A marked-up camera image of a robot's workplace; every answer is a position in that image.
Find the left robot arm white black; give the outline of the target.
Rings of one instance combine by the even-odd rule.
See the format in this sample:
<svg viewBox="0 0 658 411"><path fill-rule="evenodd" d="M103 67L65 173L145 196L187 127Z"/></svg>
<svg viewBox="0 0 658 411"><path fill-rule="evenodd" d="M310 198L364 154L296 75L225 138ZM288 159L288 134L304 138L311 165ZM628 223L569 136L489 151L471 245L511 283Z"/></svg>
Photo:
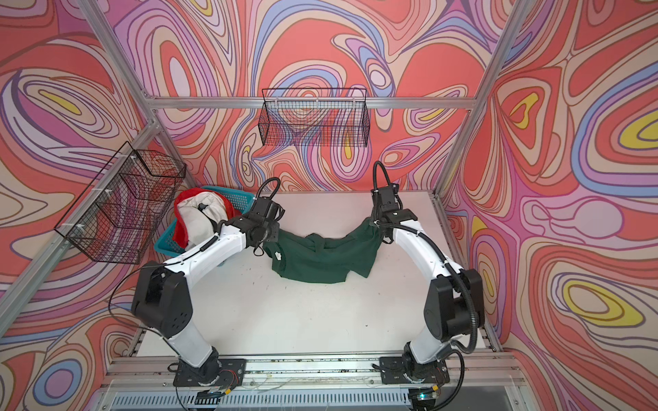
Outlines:
<svg viewBox="0 0 658 411"><path fill-rule="evenodd" d="M178 355L179 369L191 374L194 385L218 385L226 368L193 322L191 290L233 255L277 241L284 209L273 198L280 187L279 178L267 179L248 212L212 221L211 236L199 245L164 263L140 268L131 313Z"/></svg>

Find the teal plastic laundry basket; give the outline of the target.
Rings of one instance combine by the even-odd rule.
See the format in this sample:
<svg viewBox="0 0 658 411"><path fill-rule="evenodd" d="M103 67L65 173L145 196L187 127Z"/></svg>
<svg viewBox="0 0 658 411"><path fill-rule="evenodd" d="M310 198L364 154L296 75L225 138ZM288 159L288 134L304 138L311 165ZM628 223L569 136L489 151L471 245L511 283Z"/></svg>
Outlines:
<svg viewBox="0 0 658 411"><path fill-rule="evenodd" d="M255 196L233 188L204 186L183 190L174 200L174 221L156 241L154 249L176 257L201 245L221 221L237 217L252 206Z"/></svg>

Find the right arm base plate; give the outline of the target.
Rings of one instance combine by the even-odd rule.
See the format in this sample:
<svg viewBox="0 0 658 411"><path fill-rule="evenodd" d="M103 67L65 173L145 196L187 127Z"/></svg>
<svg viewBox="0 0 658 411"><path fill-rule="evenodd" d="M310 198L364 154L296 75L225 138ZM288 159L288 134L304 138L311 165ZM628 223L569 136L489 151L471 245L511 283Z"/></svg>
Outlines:
<svg viewBox="0 0 658 411"><path fill-rule="evenodd" d="M438 385L451 381L444 361L431 361L426 364L415 362L410 354L402 356L382 356L372 364L380 374L384 385Z"/></svg>

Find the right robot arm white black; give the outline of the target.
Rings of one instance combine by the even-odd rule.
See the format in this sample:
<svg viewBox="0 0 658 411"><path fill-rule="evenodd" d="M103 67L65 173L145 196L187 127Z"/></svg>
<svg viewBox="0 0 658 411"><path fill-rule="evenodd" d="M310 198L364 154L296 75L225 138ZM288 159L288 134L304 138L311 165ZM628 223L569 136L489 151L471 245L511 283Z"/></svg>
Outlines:
<svg viewBox="0 0 658 411"><path fill-rule="evenodd" d="M449 356L462 359L476 350L485 321L483 278L449 258L430 238L416 214L404 207L399 185L380 160L372 172L372 223L384 243L406 252L428 284L424 327L404 346L402 365L395 371L414 384L445 380L440 374Z"/></svg>

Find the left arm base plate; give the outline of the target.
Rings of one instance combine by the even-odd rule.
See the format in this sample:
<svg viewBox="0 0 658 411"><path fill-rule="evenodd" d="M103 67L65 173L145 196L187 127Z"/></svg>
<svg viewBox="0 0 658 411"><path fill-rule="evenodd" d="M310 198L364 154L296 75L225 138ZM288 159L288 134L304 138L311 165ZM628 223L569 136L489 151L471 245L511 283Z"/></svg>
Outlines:
<svg viewBox="0 0 658 411"><path fill-rule="evenodd" d="M219 387L236 388L241 386L246 372L247 361L241 358L210 359L200 368L193 368L180 360L169 371L175 373L173 385L176 388Z"/></svg>

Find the green t shirt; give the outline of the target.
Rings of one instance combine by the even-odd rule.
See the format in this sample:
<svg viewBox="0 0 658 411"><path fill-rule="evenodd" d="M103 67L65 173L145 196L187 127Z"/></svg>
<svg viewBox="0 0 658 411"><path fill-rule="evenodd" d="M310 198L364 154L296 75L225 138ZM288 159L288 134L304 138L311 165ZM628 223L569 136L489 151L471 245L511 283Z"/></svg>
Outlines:
<svg viewBox="0 0 658 411"><path fill-rule="evenodd" d="M364 219L342 238L279 231L278 240L265 243L264 251L279 277L306 284L340 284L351 272L369 277L382 243L380 230Z"/></svg>

